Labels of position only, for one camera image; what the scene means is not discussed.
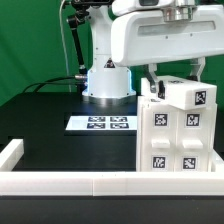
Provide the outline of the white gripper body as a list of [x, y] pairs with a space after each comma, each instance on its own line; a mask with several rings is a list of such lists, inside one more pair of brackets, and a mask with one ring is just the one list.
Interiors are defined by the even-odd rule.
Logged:
[[165, 22], [161, 10], [120, 16], [112, 23], [111, 54], [118, 66], [224, 54], [224, 7], [199, 6], [191, 21]]

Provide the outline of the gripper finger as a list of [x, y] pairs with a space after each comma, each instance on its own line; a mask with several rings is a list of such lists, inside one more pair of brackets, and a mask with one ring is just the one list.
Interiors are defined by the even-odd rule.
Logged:
[[188, 80], [200, 81], [201, 74], [205, 68], [206, 60], [204, 57], [194, 58], [191, 60], [192, 70], [190, 75], [187, 77]]
[[162, 80], [156, 76], [157, 65], [147, 64], [143, 66], [144, 75], [149, 82], [150, 92], [156, 94], [159, 98], [165, 98], [165, 86]]

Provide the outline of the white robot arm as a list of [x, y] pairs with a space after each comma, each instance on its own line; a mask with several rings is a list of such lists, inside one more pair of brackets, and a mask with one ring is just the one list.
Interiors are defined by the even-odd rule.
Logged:
[[196, 0], [70, 0], [73, 34], [89, 22], [93, 64], [80, 73], [83, 98], [121, 102], [135, 96], [132, 66], [148, 74], [158, 63], [224, 54], [224, 5]]

